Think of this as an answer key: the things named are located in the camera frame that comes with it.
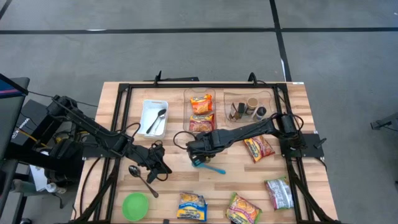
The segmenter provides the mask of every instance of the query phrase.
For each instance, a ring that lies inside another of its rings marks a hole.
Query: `blue spoon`
[[[216,171],[216,172],[219,173],[219,174],[225,174],[225,173],[226,173],[225,170],[219,169],[219,168],[215,168],[215,167],[212,167],[212,166],[208,166],[208,165],[206,165],[204,162],[199,163],[197,166],[193,165],[193,163],[192,163],[192,166],[193,166],[193,167],[202,167],[202,168],[211,169],[211,170],[213,170],[213,171]]]

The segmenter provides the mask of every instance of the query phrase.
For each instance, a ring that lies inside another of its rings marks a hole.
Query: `computer monitor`
[[[0,74],[0,99],[15,96],[26,96],[27,94],[28,91],[26,89]]]

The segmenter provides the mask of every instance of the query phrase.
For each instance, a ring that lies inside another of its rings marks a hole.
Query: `green bowl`
[[[148,198],[142,193],[129,194],[123,201],[122,212],[129,221],[138,221],[148,212]]]

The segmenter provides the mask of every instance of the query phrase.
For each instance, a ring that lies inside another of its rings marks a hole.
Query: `wooden table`
[[[118,85],[119,82],[106,82],[103,86],[95,120],[105,128],[110,128],[111,126]],[[302,129],[303,133],[314,132],[315,125],[304,84],[287,83],[287,86],[292,111],[294,114],[301,116],[305,122]],[[267,89],[234,91],[237,93],[255,93],[264,90]],[[279,142],[274,136],[264,135],[276,151],[276,154],[263,158],[256,164],[253,163],[248,150],[242,142],[236,142],[224,152],[217,154],[211,160],[210,164],[225,169],[225,175],[208,169],[196,169],[192,167],[187,153],[174,146],[172,138],[183,127],[183,91],[183,88],[141,88],[133,90],[127,124],[140,121],[143,100],[166,100],[169,102],[167,133],[163,140],[165,147],[164,161],[173,170],[173,173],[169,175],[169,179],[165,182],[155,180],[151,183],[151,186],[159,193],[159,198],[154,198],[140,179],[134,178],[129,174],[127,170],[128,166],[136,165],[136,163],[126,158],[122,159],[114,200],[112,223],[128,222],[122,215],[121,205],[124,198],[133,192],[143,192],[149,199],[149,211],[145,219],[139,223],[162,223],[164,218],[169,219],[172,223],[186,223],[186,220],[176,219],[179,193],[181,191],[193,192],[205,197],[208,203],[208,223],[229,223],[225,211],[228,207],[231,193],[234,191],[262,209],[263,213],[260,223],[295,223],[293,209],[274,211],[264,185],[264,180],[287,176],[285,159],[280,154]],[[224,89],[217,88],[215,91],[218,129],[231,129],[232,127],[228,126],[228,122],[225,119]],[[119,126],[117,129],[120,127],[123,105],[124,103],[122,103],[122,108],[119,112],[120,118],[118,119]],[[134,131],[135,127],[131,127],[127,133],[132,134]],[[178,143],[184,144],[188,140],[191,140],[188,135],[186,137],[182,136],[179,138]],[[153,141],[153,139],[145,139],[137,135],[134,144],[149,147]],[[94,159],[90,159],[85,162],[75,202],[77,209],[80,206],[81,186],[93,161]],[[90,204],[98,191],[103,161],[104,159],[101,159],[97,163],[88,178],[88,184],[83,197],[83,209]],[[326,214],[337,219],[324,166],[319,161],[311,158],[303,159],[303,163],[310,193]],[[143,176],[146,177],[147,171],[143,167],[141,167],[141,171]],[[300,193],[299,197],[303,218],[306,218],[305,206]],[[105,217],[107,202],[108,195],[103,200],[101,219]]]

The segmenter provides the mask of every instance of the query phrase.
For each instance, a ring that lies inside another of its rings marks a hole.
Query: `gray floor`
[[[277,8],[282,27],[398,27],[395,0],[277,0]],[[1,30],[223,26],[272,27],[268,1],[13,0],[0,21]],[[398,111],[397,39],[398,32],[284,34],[293,81],[305,82],[318,132],[328,138],[328,176],[346,223],[398,220],[397,133],[369,125]],[[104,81],[151,79],[159,70],[203,81],[245,80],[250,72],[284,79],[274,33],[0,35],[0,72],[30,77],[30,89],[48,95],[97,103]],[[24,216],[65,222],[72,193],[63,210],[57,198],[32,197]]]

